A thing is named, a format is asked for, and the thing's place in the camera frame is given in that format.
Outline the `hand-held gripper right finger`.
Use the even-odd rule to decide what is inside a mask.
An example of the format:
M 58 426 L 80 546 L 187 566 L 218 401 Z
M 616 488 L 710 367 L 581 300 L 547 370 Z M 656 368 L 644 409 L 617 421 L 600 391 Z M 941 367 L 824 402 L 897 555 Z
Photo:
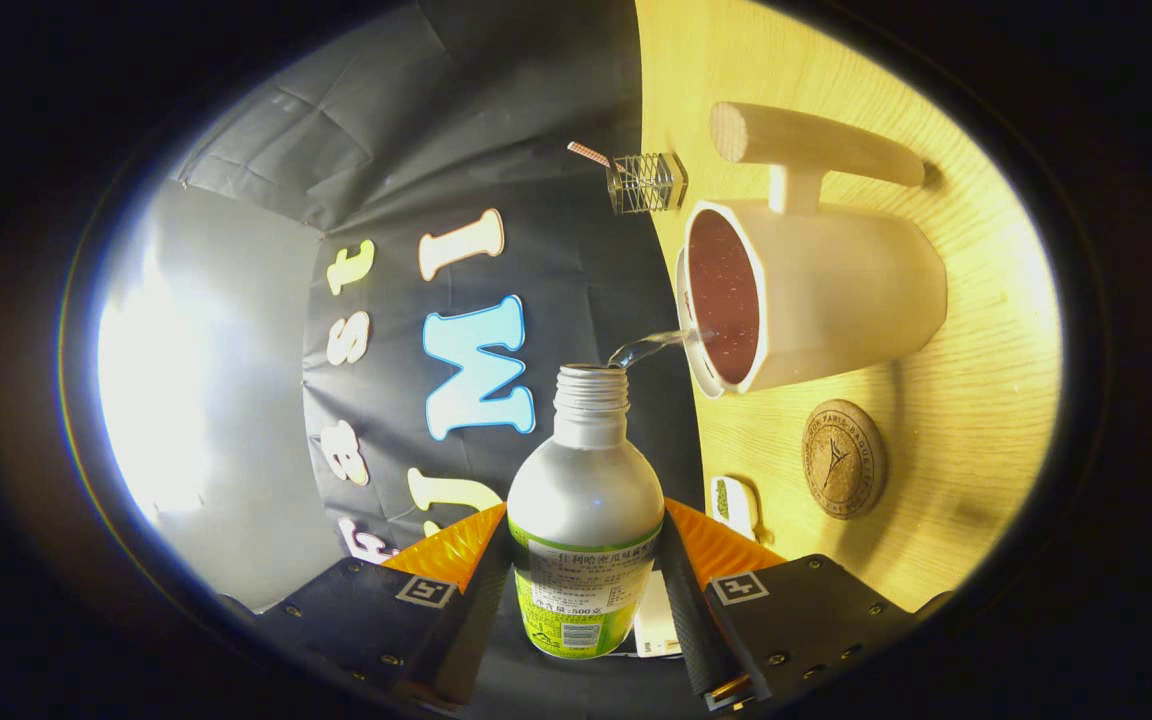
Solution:
M 658 536 L 687 676 L 712 711 L 768 710 L 858 670 L 948 602 L 901 609 L 823 553 L 787 560 L 667 498 Z

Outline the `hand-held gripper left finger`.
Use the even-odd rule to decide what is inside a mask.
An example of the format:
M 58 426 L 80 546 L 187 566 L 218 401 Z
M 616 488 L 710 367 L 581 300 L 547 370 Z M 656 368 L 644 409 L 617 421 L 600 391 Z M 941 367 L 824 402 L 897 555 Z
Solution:
M 426 706 L 465 706 L 511 568 L 497 503 L 381 564 L 343 559 L 256 616 L 279 647 Z

